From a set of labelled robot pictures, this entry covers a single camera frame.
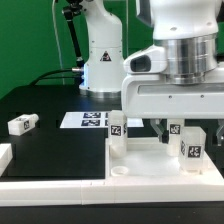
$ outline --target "white cylinder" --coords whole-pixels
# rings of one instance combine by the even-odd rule
[[[127,151],[127,117],[122,111],[113,110],[108,115],[110,155],[120,158]]]
[[[181,130],[184,127],[184,119],[168,119],[167,130],[169,130],[169,144],[166,152],[169,156],[178,156],[181,144]]]

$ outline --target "black cable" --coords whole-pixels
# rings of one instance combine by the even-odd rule
[[[224,3],[222,2],[219,15],[217,16],[217,22],[224,22]]]
[[[76,77],[77,77],[77,76],[46,77],[46,78],[42,78],[42,79],[40,79],[39,81],[44,80],[44,79],[74,79],[74,78],[76,78]]]
[[[82,6],[79,5],[80,2],[81,1],[74,1],[74,2],[71,1],[70,2],[71,5],[64,7],[62,10],[62,13],[64,14],[64,17],[69,27],[69,31],[70,31],[70,35],[71,35],[71,39],[72,39],[72,43],[73,43],[73,47],[74,47],[75,55],[76,55],[76,65],[81,68],[83,67],[85,62],[82,58],[78,37],[76,34],[75,26],[73,24],[73,18],[81,14]]]
[[[35,86],[36,83],[38,83],[41,79],[43,79],[46,76],[49,75],[54,75],[54,74],[58,74],[58,73],[63,73],[63,72],[72,72],[71,68],[67,68],[67,69],[58,69],[58,70],[54,70],[54,71],[50,71],[50,72],[46,72],[43,75],[39,76],[37,79],[35,79],[34,81],[32,81],[29,85],[30,86]]]

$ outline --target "green background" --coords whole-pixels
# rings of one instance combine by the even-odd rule
[[[124,58],[152,44],[152,29],[135,18],[135,0],[128,1],[128,16],[126,1],[105,0],[104,3],[106,9],[117,15],[123,23]],[[65,0],[59,0],[56,4],[64,68],[75,66],[70,34],[61,13],[62,8],[67,5]],[[13,88],[27,85],[43,73],[59,69],[60,65],[52,21],[52,0],[1,0],[0,9],[0,98],[2,98]],[[86,60],[88,35],[85,18],[76,17],[74,23]],[[221,40],[224,40],[224,28],[220,25],[218,51],[224,52]],[[42,81],[41,84],[62,84],[62,81]]]

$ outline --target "metal cylinder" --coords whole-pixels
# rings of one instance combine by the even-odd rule
[[[178,40],[154,40],[167,51],[168,66],[163,74],[173,84],[196,84],[204,73],[217,67],[216,34]]]

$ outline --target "warning label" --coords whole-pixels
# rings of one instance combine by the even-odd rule
[[[107,51],[104,52],[102,58],[100,59],[100,61],[111,61],[110,55],[108,54]]]

